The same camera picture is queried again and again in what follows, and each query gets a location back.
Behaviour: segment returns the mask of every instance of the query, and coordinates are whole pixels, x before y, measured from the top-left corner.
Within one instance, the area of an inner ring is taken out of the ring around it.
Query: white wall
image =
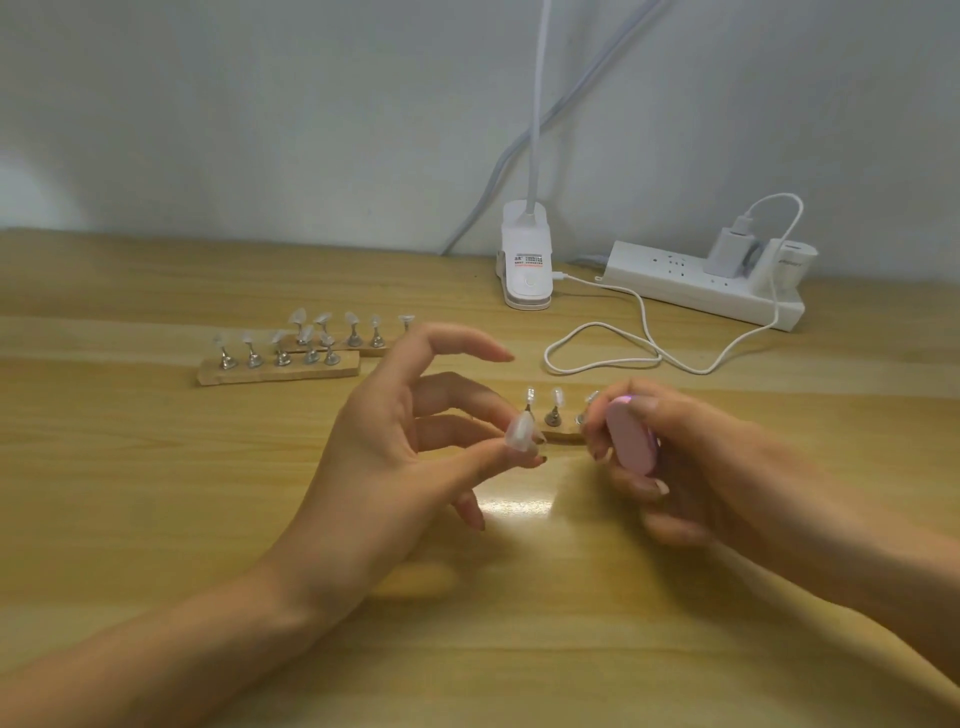
[[[547,106],[638,3],[556,0]],[[527,124],[539,5],[0,0],[0,225],[435,250]],[[958,28],[956,0],[667,0],[545,133],[555,250],[703,255],[790,189],[822,273],[960,279]]]

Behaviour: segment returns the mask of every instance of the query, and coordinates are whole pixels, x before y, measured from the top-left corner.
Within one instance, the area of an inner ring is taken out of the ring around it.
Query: hand
[[[645,379],[615,384],[590,405],[584,435],[597,460],[612,446],[607,406],[623,395],[633,395],[632,412],[660,438],[660,457],[648,478],[621,467],[614,454],[612,483],[641,503],[643,524],[658,541],[699,546],[717,540],[849,606],[879,534],[887,538],[907,527],[841,496],[818,467],[758,425]]]
[[[472,489],[545,458],[506,446],[518,411],[463,376],[421,376],[434,356],[468,353],[507,362],[513,355],[472,328],[411,328],[337,415],[320,465],[290,526],[264,558],[281,590],[300,605],[341,619],[410,553],[448,503],[475,528],[483,513]],[[441,414],[463,410],[476,419]],[[456,446],[445,459],[419,452]]]

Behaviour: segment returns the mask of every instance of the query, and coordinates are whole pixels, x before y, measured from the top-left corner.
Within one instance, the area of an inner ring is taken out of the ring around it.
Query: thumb
[[[633,395],[630,411],[654,434],[694,456],[709,455],[736,420],[690,397]]]
[[[444,502],[450,502],[494,475],[516,467],[535,468],[545,462],[546,458],[538,455],[536,448],[516,450],[498,437],[464,448],[452,457],[435,460],[431,466],[436,468],[439,496]]]

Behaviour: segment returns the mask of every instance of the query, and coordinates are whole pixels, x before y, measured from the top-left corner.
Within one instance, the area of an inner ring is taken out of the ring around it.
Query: wooden desk
[[[249,564],[291,517],[356,380],[202,389],[218,328],[294,308],[485,328],[518,359],[436,364],[519,400],[543,347],[636,304],[560,284],[507,308],[488,259],[0,233],[0,667]],[[814,280],[792,334],[708,377],[649,376],[772,427],[960,536],[960,291]],[[662,345],[709,362],[747,326],[653,302]],[[632,355],[590,332],[570,364]],[[368,371],[373,363],[365,365]],[[562,379],[569,397],[628,374]],[[243,726],[926,726],[960,691],[888,633],[781,582],[648,543],[586,454],[479,491],[314,652],[228,708]],[[956,635],[945,639],[960,639]]]

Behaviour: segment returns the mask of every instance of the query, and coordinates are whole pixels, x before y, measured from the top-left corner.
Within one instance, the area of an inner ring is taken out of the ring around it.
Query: white power strip
[[[770,286],[754,285],[754,275],[748,279],[721,278],[704,273],[705,258],[670,253],[645,245],[617,240],[613,243],[607,270],[601,283],[619,285],[636,291],[640,296],[695,308],[718,316],[747,321],[751,324],[769,324],[774,318],[775,304],[769,296],[759,296],[753,288],[768,291]],[[804,302],[796,288],[777,288],[780,317],[774,328],[790,331],[804,314]]]

